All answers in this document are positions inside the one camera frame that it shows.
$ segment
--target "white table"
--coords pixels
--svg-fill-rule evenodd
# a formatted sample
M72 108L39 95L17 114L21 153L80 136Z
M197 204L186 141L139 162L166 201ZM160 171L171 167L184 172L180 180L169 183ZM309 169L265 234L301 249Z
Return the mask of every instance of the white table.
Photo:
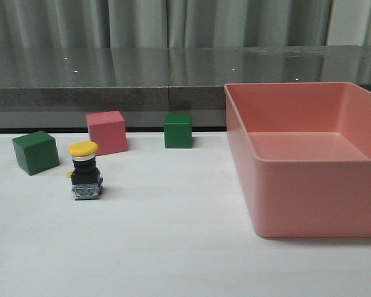
M0 296L371 296L371 239L263 239L225 132L165 149L128 134L97 157L100 200L75 201L61 165L28 176L0 135Z

